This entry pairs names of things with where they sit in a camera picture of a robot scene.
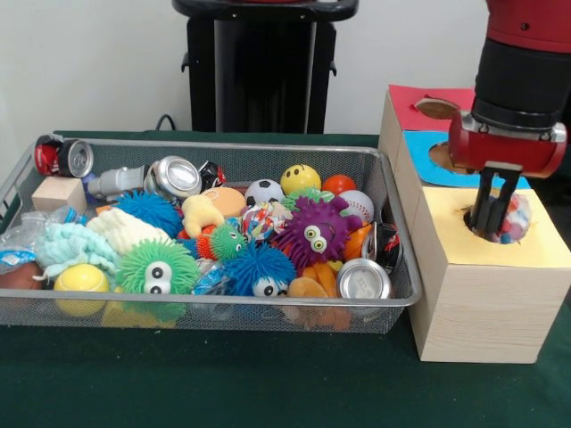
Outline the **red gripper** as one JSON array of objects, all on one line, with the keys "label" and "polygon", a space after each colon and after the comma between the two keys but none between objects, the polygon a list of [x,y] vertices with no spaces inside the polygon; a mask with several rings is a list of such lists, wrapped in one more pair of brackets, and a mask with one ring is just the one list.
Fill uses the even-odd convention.
[{"label": "red gripper", "polygon": [[[454,166],[482,170],[470,226],[479,234],[494,235],[502,228],[520,174],[544,178],[558,169],[567,148],[567,129],[557,123],[540,133],[508,131],[458,111],[451,119],[448,144]],[[491,196],[494,176],[503,179],[495,200]]]}]

